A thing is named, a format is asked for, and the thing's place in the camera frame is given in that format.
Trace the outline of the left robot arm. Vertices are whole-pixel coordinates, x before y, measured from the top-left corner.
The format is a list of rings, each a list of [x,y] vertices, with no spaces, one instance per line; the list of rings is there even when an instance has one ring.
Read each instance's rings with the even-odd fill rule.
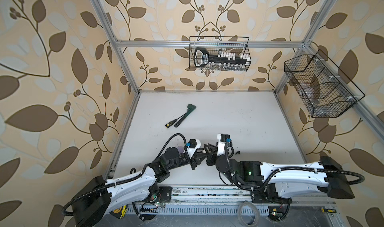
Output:
[[[63,216],[74,217],[77,227],[93,227],[106,214],[127,204],[156,198],[158,184],[175,168],[190,166],[193,170],[207,158],[200,140],[187,141],[181,133],[182,147],[163,146],[158,155],[141,171],[116,179],[93,178],[61,210]]]

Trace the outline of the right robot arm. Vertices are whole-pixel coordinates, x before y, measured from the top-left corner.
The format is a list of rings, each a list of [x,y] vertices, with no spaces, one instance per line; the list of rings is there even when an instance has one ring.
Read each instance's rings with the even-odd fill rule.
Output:
[[[333,199],[353,199],[351,186],[365,181],[361,174],[345,171],[328,156],[295,166],[260,161],[237,161],[233,149],[220,143],[204,145],[207,165],[215,166],[229,185],[248,191],[253,203],[288,203],[301,195],[325,193]]]

